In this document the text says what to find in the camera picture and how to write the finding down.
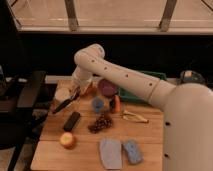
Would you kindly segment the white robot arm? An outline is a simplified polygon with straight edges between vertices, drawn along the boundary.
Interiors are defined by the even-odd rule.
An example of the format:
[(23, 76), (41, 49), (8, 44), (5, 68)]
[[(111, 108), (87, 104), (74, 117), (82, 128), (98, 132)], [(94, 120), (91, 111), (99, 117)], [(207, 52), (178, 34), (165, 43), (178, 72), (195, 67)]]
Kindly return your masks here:
[(213, 90), (197, 83), (174, 85), (104, 56), (99, 44), (76, 52), (77, 79), (97, 74), (164, 113), (162, 171), (213, 171)]

